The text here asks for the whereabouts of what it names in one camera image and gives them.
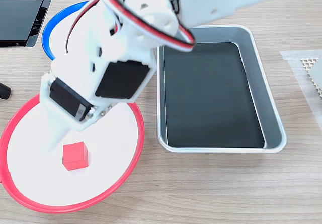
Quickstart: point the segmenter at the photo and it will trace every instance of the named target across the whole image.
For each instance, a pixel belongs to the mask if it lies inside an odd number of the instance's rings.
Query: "silver tray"
[[[157,138],[167,150],[182,153],[276,153],[286,145],[286,134],[249,29],[241,25],[199,26],[192,29],[197,43],[234,43],[239,48],[253,103],[264,137],[263,148],[172,147],[167,144],[164,79],[160,76],[163,48],[157,49]]]

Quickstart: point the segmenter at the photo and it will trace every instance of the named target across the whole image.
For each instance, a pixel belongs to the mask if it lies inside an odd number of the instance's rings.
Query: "blue plate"
[[[71,15],[72,13],[75,13],[76,11],[80,10],[88,1],[84,1],[78,4],[71,5],[62,11],[60,11],[58,14],[56,14],[54,17],[52,17],[51,20],[47,23],[46,27],[44,28],[44,31],[42,33],[42,47],[47,54],[47,56],[51,59],[54,60],[55,56],[50,50],[49,46],[49,37],[52,32],[52,30],[56,27],[56,25],[66,18],[68,15]]]

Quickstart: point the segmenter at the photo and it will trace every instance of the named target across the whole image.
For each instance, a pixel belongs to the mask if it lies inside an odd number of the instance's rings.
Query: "wood grain surface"
[[[80,1],[84,0],[52,0],[44,25]],[[143,153],[115,193],[83,211],[52,215],[21,206],[0,186],[0,223],[322,223],[321,130],[279,53],[322,49],[322,0],[269,0],[212,24],[251,29],[285,125],[288,144],[282,152],[164,150],[156,139],[154,77],[137,100],[146,128]],[[33,48],[0,48],[0,82],[13,89],[8,100],[0,101],[0,134],[13,114],[39,92],[40,77],[49,68],[41,37]]]

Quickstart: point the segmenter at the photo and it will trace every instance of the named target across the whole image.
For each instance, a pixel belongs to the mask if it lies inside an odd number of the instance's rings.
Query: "white robotic arm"
[[[134,102],[156,71],[153,48],[189,52],[195,39],[188,28],[259,1],[90,0],[70,30],[66,54],[42,77],[40,102],[50,115],[54,141],[69,129],[86,129],[118,102]],[[85,13],[92,21],[86,51],[78,52],[69,49],[68,39]]]

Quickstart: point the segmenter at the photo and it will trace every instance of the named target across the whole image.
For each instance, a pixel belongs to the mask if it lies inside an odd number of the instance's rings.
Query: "screw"
[[[90,108],[89,112],[85,116],[85,120],[89,120],[93,117],[95,109],[93,107]]]
[[[100,116],[104,117],[106,115],[106,111],[101,111]]]

